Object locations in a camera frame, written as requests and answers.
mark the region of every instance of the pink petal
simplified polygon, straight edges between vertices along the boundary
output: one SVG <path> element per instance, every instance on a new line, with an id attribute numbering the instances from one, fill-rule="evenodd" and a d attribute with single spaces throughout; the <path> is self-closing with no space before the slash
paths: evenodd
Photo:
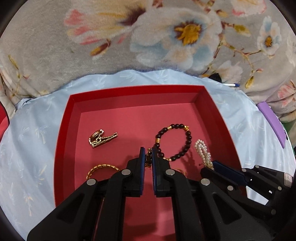
<path id="1" fill-rule="evenodd" d="M 81 35 L 81 34 L 87 32 L 87 31 L 89 31 L 89 30 L 90 30 L 90 29 L 89 29 L 88 26 L 81 26 L 81 27 L 79 27 L 79 28 L 74 29 L 73 34 L 74 34 L 75 36 L 77 36 L 77 35 Z"/>
<path id="2" fill-rule="evenodd" d="M 262 11 L 261 11 L 260 13 L 264 13 L 264 12 L 265 12 L 265 10 L 267 9 L 267 6 L 266 6 L 266 3 L 265 3 L 265 1 L 263 1 L 263 4 L 264 4 L 264 8 L 262 9 Z"/>
<path id="3" fill-rule="evenodd" d="M 240 15 L 242 15 L 242 14 L 245 14 L 245 12 L 243 12 L 243 11 L 236 11 L 236 10 L 232 10 L 232 14 L 234 15 L 234 16 L 240 16 Z"/>
<path id="4" fill-rule="evenodd" d="M 83 41 L 80 43 L 80 45 L 87 45 L 87 44 L 93 44 L 98 42 L 100 39 L 98 39 L 95 36 L 88 36 L 85 39 L 83 39 Z"/>
<path id="5" fill-rule="evenodd" d="M 71 10 L 68 17 L 64 19 L 66 26 L 76 26 L 82 23 L 81 17 L 83 16 L 77 9 Z"/>
<path id="6" fill-rule="evenodd" d="M 122 34 L 121 36 L 120 36 L 120 39 L 118 40 L 118 44 L 121 44 L 125 39 L 126 39 L 126 37 L 129 35 L 129 33 L 125 33 L 125 34 Z"/>

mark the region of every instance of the metal rivet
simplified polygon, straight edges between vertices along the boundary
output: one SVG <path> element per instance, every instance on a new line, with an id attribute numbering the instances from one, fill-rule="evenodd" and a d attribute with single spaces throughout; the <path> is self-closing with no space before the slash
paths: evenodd
<path id="1" fill-rule="evenodd" d="M 206 178 L 203 178 L 201 181 L 200 181 L 201 184 L 203 184 L 204 186 L 207 186 L 209 185 L 211 182 L 209 179 L 206 179 Z"/>
<path id="2" fill-rule="evenodd" d="M 175 174 L 175 171 L 174 171 L 173 169 L 167 169 L 167 170 L 165 171 L 165 173 L 166 173 L 166 175 L 172 176 L 172 175 Z"/>
<path id="3" fill-rule="evenodd" d="M 96 180 L 95 179 L 88 179 L 86 181 L 86 184 L 89 185 L 89 186 L 92 186 L 92 185 L 95 185 L 96 184 Z"/>
<path id="4" fill-rule="evenodd" d="M 121 174 L 122 174 L 122 175 L 125 175 L 125 176 L 130 175 L 130 174 L 131 174 L 131 170 L 130 170 L 130 169 L 123 169 L 123 170 L 121 171 Z"/>
<path id="5" fill-rule="evenodd" d="M 233 191 L 233 186 L 228 186 L 227 189 L 228 191 Z"/>

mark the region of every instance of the gold bracelet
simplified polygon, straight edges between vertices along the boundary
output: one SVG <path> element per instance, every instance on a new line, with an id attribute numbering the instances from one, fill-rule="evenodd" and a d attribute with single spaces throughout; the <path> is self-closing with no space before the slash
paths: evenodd
<path id="1" fill-rule="evenodd" d="M 86 179 L 87 179 L 87 180 L 90 179 L 90 178 L 91 178 L 91 175 L 93 174 L 93 172 L 94 172 L 95 170 L 99 169 L 99 168 L 102 168 L 102 167 L 111 167 L 111 168 L 115 169 L 115 170 L 118 171 L 118 172 L 120 171 L 120 169 L 117 168 L 116 166 L 113 166 L 113 165 L 110 165 L 110 164 L 99 164 L 99 165 L 93 167 L 93 168 L 88 172 L 88 174 L 87 174 L 87 176 L 86 176 Z"/>
<path id="2" fill-rule="evenodd" d="M 176 171 L 182 173 L 182 174 L 186 177 L 185 172 L 184 172 L 182 169 L 180 169 L 180 168 L 176 168 Z"/>

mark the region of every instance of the gold bead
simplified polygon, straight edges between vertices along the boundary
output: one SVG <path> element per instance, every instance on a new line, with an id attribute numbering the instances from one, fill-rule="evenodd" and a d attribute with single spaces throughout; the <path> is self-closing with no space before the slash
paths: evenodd
<path id="1" fill-rule="evenodd" d="M 189 131 L 189 126 L 184 126 L 183 128 L 185 131 Z"/>

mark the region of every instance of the gold charm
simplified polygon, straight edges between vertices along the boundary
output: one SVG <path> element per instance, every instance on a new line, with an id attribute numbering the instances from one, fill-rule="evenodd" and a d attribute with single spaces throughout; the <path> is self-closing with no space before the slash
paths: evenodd
<path id="1" fill-rule="evenodd" d="M 90 136 L 89 143 L 92 145 L 92 147 L 103 145 L 104 143 L 111 141 L 112 139 L 118 136 L 117 132 L 115 132 L 113 135 L 108 137 L 102 137 L 103 134 L 104 134 L 104 131 L 100 129 Z"/>
<path id="2" fill-rule="evenodd" d="M 151 167 L 152 166 L 152 150 L 151 148 L 148 148 L 147 151 L 148 153 L 146 154 L 145 167 Z"/>

